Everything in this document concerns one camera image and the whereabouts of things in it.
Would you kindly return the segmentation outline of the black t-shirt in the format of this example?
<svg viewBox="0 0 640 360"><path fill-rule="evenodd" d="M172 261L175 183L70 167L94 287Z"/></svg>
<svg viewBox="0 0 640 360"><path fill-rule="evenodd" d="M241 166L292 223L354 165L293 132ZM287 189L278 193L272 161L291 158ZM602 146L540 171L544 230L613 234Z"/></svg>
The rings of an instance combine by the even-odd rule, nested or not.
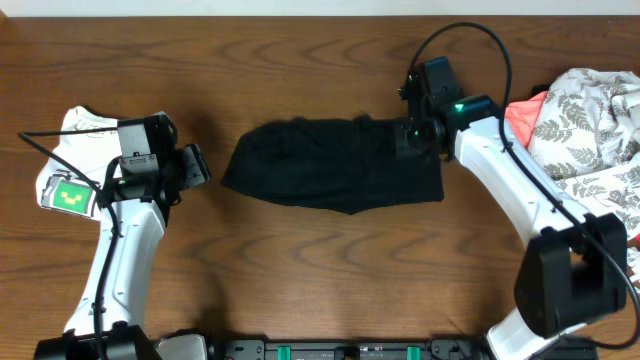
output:
<svg viewBox="0 0 640 360"><path fill-rule="evenodd" d="M402 120L311 120L261 125L240 137L222 186L285 206L353 215L444 198L438 160L398 156Z"/></svg>

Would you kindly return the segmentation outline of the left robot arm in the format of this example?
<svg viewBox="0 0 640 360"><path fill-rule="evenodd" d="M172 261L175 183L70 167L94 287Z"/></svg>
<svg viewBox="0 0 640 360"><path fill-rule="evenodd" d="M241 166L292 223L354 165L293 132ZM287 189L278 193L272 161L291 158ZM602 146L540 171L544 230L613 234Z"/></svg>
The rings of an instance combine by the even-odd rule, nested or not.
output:
<svg viewBox="0 0 640 360"><path fill-rule="evenodd" d="M172 206L210 172L196 144L177 145L164 112L130 120L78 106L56 131L58 146L36 180L40 207L96 220L99 240L81 299L37 359L205 359L198 332L153 341L144 332L156 249Z"/></svg>

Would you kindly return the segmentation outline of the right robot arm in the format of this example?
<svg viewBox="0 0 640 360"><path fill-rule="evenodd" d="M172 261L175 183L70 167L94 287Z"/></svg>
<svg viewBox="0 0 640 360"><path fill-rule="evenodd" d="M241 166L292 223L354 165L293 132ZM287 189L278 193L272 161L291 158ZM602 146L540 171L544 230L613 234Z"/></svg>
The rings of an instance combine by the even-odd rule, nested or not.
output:
<svg viewBox="0 0 640 360"><path fill-rule="evenodd" d="M561 190L519 144L487 95L466 96L449 61L412 67L399 94L408 120L396 130L399 156L457 160L486 187L524 247L516 307L485 335L489 359L565 358L590 349L572 332L626 305L626 229Z"/></svg>

